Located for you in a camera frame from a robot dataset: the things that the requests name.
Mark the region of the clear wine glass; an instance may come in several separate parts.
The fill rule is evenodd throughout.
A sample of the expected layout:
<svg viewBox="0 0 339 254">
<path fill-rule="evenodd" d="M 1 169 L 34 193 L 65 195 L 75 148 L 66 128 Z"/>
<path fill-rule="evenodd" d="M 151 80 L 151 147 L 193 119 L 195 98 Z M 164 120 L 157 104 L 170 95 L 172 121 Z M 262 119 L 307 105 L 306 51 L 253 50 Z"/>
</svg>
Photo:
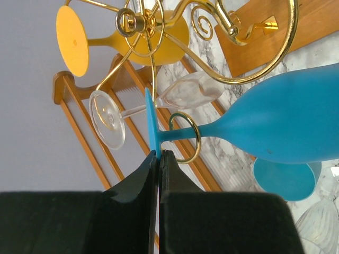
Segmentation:
<svg viewBox="0 0 339 254">
<path fill-rule="evenodd" d="M 218 99 L 224 92 L 223 83 L 204 71 L 188 74 L 171 84 L 157 97 L 157 108 L 187 110 L 203 106 Z M 90 95 L 89 113 L 101 141 L 113 150 L 120 149 L 126 138 L 124 120 L 146 110 L 146 105 L 120 111 L 107 93 L 96 90 Z"/>
</svg>

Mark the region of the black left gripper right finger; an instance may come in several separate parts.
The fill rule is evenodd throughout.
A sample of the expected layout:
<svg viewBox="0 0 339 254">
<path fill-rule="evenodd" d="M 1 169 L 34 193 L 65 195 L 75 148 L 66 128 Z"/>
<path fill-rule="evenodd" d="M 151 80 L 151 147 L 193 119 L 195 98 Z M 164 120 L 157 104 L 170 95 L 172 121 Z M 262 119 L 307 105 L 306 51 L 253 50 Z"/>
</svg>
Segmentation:
<svg viewBox="0 0 339 254">
<path fill-rule="evenodd" d="M 159 165 L 160 253 L 303 253 L 286 202 L 277 195 L 204 192 L 173 152 Z"/>
</svg>

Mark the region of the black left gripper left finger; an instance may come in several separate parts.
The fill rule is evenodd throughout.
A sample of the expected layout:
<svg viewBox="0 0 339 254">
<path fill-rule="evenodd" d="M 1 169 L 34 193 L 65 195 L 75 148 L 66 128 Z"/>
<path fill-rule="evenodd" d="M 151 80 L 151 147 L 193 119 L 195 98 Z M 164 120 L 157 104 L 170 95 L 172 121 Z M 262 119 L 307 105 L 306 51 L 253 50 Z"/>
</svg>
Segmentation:
<svg viewBox="0 0 339 254">
<path fill-rule="evenodd" d="M 2 192 L 1 253 L 153 253 L 157 158 L 104 192 Z"/>
</svg>

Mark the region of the yellow wine glass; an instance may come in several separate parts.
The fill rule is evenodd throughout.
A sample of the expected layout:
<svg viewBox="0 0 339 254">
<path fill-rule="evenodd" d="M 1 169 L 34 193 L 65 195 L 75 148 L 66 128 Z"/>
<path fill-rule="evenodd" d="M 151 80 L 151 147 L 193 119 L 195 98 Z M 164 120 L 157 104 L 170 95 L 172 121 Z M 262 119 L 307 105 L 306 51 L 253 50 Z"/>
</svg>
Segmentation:
<svg viewBox="0 0 339 254">
<path fill-rule="evenodd" d="M 184 19 L 180 17 L 179 21 L 171 28 L 166 28 L 165 32 L 176 37 L 185 46 L 189 45 L 189 28 Z M 59 50 L 69 71 L 82 77 L 86 74 L 90 63 L 90 46 L 108 46 L 114 48 L 119 54 L 125 55 L 129 50 L 124 37 L 115 31 L 112 35 L 100 39 L 87 39 L 83 24 L 77 13 L 69 6 L 62 6 L 56 17 L 56 34 Z M 145 36 L 141 36 L 135 50 L 140 54 L 149 52 Z M 180 61 L 185 52 L 166 37 L 163 38 L 159 49 L 154 54 L 156 66 L 174 64 Z M 131 53 L 129 61 L 143 66 L 150 66 L 150 57 L 140 57 Z"/>
</svg>

